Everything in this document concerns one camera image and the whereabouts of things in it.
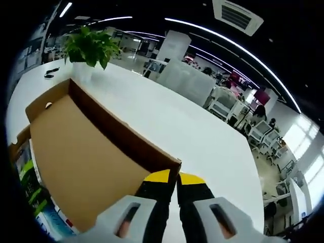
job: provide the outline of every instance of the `white tabletop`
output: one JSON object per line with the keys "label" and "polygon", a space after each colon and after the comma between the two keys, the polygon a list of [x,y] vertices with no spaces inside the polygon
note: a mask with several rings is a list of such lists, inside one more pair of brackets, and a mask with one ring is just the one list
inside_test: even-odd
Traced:
{"label": "white tabletop", "polygon": [[[49,69],[60,67],[51,80]],[[25,108],[40,94],[71,76],[63,60],[24,74],[8,107],[8,143],[28,124]],[[91,82],[81,84],[103,106],[130,127],[175,158],[181,170],[202,177],[215,197],[223,196],[252,218],[263,232],[263,200],[257,168],[249,145],[240,133],[177,93],[119,66],[96,66]],[[179,236],[179,210],[173,196],[164,241],[185,242]]]}

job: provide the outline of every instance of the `brown cardboard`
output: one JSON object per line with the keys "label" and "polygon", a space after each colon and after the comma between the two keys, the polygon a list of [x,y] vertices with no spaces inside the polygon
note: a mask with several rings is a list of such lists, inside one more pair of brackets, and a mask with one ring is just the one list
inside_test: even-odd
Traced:
{"label": "brown cardboard", "polygon": [[[48,102],[53,104],[45,109]],[[80,231],[150,172],[180,163],[98,104],[72,80],[48,90],[26,108],[31,124],[11,145],[11,157],[31,137],[42,179],[62,212]]]}

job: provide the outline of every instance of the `plant pot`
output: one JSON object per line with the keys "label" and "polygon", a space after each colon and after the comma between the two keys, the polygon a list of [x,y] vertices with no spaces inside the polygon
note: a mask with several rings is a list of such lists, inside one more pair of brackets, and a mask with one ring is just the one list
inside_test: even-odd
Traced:
{"label": "plant pot", "polygon": [[94,67],[88,66],[85,62],[73,62],[72,78],[76,82],[89,83]]}

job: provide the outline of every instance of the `white table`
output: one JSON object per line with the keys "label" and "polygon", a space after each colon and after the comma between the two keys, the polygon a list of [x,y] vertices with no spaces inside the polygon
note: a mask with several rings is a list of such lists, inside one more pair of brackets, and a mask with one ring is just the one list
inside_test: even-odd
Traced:
{"label": "white table", "polygon": [[[60,67],[51,80],[49,69]],[[40,94],[71,76],[63,60],[39,66],[18,82],[6,117],[8,143],[28,124],[25,108]],[[257,168],[240,133],[177,93],[119,66],[96,66],[92,80],[81,84],[87,92],[142,136],[182,161],[182,171],[202,177],[215,197],[223,196],[263,232],[263,200]],[[176,195],[164,242],[185,242]]]}

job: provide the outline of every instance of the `green leaves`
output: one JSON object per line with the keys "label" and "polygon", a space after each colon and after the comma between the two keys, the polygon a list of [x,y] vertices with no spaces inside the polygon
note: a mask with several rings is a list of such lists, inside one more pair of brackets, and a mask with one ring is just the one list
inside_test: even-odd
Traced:
{"label": "green leaves", "polygon": [[80,33],[68,35],[64,52],[65,61],[69,57],[70,62],[86,62],[91,67],[99,61],[105,69],[110,58],[121,50],[106,31],[90,31],[88,27],[81,27]]}

